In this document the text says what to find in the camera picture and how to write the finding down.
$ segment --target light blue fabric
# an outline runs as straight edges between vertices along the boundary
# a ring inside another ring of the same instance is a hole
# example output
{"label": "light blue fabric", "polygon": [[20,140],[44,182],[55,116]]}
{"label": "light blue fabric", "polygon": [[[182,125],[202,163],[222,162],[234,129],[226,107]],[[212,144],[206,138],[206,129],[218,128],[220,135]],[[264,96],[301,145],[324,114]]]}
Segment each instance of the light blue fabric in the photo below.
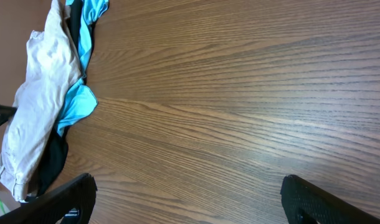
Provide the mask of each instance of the light blue fabric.
{"label": "light blue fabric", "polygon": [[[74,0],[67,0],[66,5],[71,5]],[[82,71],[86,71],[92,54],[92,38],[90,25],[97,21],[108,9],[108,0],[82,0],[82,16],[78,38],[78,54]]]}
{"label": "light blue fabric", "polygon": [[57,133],[63,136],[64,128],[90,115],[97,106],[95,95],[80,78],[65,95],[64,106],[57,117]]}
{"label": "light blue fabric", "polygon": [[[74,0],[67,0],[66,5],[71,5]],[[88,67],[92,54],[92,37],[90,25],[97,21],[108,9],[108,0],[82,0],[83,8],[80,19],[80,29],[78,37],[78,55],[83,78],[86,77],[85,71]],[[97,99],[89,87],[80,78],[68,90],[63,108],[57,117],[55,128],[60,136],[63,136],[64,128],[75,124],[82,118],[90,115],[97,106]]]}

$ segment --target wooden surface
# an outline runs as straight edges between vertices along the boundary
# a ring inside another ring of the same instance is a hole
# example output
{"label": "wooden surface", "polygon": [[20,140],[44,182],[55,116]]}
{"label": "wooden surface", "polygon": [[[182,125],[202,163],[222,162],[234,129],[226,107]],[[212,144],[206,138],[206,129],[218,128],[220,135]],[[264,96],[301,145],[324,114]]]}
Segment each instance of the wooden surface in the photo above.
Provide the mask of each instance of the wooden surface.
{"label": "wooden surface", "polygon": [[380,1],[111,1],[87,75],[93,223],[286,223],[288,174],[380,218]]}

